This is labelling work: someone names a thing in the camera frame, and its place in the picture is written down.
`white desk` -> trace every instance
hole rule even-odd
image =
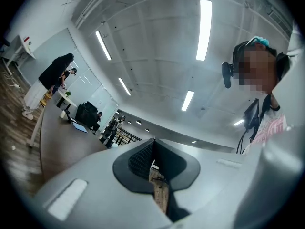
[[[9,61],[8,61],[7,63],[5,63],[4,59],[2,58],[3,63],[4,63],[4,66],[6,67],[8,73],[9,73],[10,75],[12,75],[12,74],[11,74],[11,72],[10,72],[10,70],[9,70],[9,65],[10,65],[10,63],[14,60],[14,58],[16,57],[16,55],[22,50],[22,48],[25,50],[25,52],[26,52],[29,56],[31,56],[33,59],[36,59],[35,56],[34,56],[34,54],[30,51],[30,49],[29,49],[29,47],[27,46],[27,44],[21,39],[21,37],[20,37],[19,35],[18,35],[18,38],[19,38],[19,41],[20,41],[21,45],[20,45],[20,47],[15,51],[15,53],[11,56],[11,58],[9,59]],[[25,62],[26,59],[27,59],[27,58],[25,58],[25,59],[18,65],[18,67],[20,67],[20,66]]]
[[[59,100],[58,103],[57,103],[57,107],[60,107],[61,104],[63,103],[63,101],[65,101],[65,100],[69,103],[69,105],[67,106],[66,110],[67,110],[71,105],[73,105],[74,107],[77,107],[76,104],[75,104],[69,97],[67,97],[64,93],[62,93],[60,90],[58,90],[57,92],[58,92],[58,93],[60,94],[60,96],[61,96],[60,100]]]

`person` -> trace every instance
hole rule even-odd
[[[23,101],[22,115],[29,120],[34,117],[32,112],[39,106],[40,100],[50,90],[53,91],[56,81],[73,61],[72,53],[58,57],[52,64],[38,77],[38,80],[29,89]]]
[[[114,137],[115,137],[115,135],[116,135],[116,131],[117,131],[118,128],[119,128],[119,129],[122,128],[123,121],[125,121],[125,116],[124,116],[124,115],[122,115],[122,116],[119,117],[117,120],[115,120],[114,125],[113,125],[112,130],[111,130],[111,135],[110,135],[109,140],[108,140],[108,142],[107,142],[107,144],[106,144],[106,147],[107,147],[107,148],[110,148],[110,147],[111,147],[112,141],[113,141],[113,139],[114,139]],[[104,141],[106,141],[106,139],[107,139],[107,138],[104,138],[104,137],[103,137],[102,139],[100,139],[100,141],[101,141],[102,143],[104,143]]]
[[[68,78],[68,76],[70,74],[76,75],[76,72],[77,72],[77,69],[73,68],[71,70],[66,70],[64,73],[62,73],[54,85],[52,95],[54,95],[56,93],[56,91],[58,90],[58,88],[60,86],[64,89],[64,81]]]
[[[96,115],[96,122],[101,122],[101,116],[103,115],[102,112],[99,112],[97,115]],[[100,125],[95,123],[94,126],[93,126],[93,134],[96,133],[96,131],[100,128]]]
[[[286,129],[287,123],[280,105],[272,90],[294,66],[298,56],[304,51],[304,40],[298,26],[293,24],[293,31],[287,54],[277,54],[269,46],[269,41],[255,36],[234,48],[233,75],[240,85],[249,84],[256,90],[267,94],[260,114],[260,125],[251,144],[245,149],[249,152],[251,145],[265,142],[274,133]]]

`fluorescent light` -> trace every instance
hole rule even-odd
[[[127,92],[127,94],[130,96],[130,92],[128,91],[127,87],[125,86],[124,81],[122,80],[122,78],[119,78],[120,83],[123,85],[125,91]]]
[[[200,0],[200,32],[197,60],[204,61],[208,50],[212,22],[212,2]]]
[[[86,77],[85,75],[84,75],[84,77],[85,77],[85,78],[86,78],[86,80],[89,82],[89,80],[87,79],[87,77]],[[91,84],[91,82],[89,82],[89,83],[90,83],[90,85],[92,85],[92,84]]]
[[[80,77],[80,79],[81,79],[84,83],[86,83],[81,77]]]
[[[104,44],[104,41],[103,41],[103,39],[102,39],[102,37],[101,37],[100,31],[97,31],[95,34],[96,34],[97,39],[99,40],[99,42],[100,42],[100,44],[101,44],[101,46],[102,46],[102,48],[103,48],[103,50],[104,50],[104,53],[105,53],[107,59],[108,59],[108,60],[111,60],[111,57],[110,57],[110,55],[109,55],[109,53],[108,53],[108,50],[107,50],[107,48],[106,48],[106,46],[105,46],[105,44]]]
[[[183,104],[182,109],[181,109],[182,111],[186,111],[187,107],[189,106],[189,104],[192,100],[193,95],[194,95],[194,92],[192,92],[192,91],[187,92],[184,104]]]
[[[76,67],[79,68],[74,60],[73,60],[73,63],[75,63]],[[71,67],[72,67],[72,65],[71,65]]]
[[[233,125],[239,125],[239,124],[241,124],[242,122],[244,122],[244,120],[240,120],[240,121],[237,121],[235,124],[233,124]]]

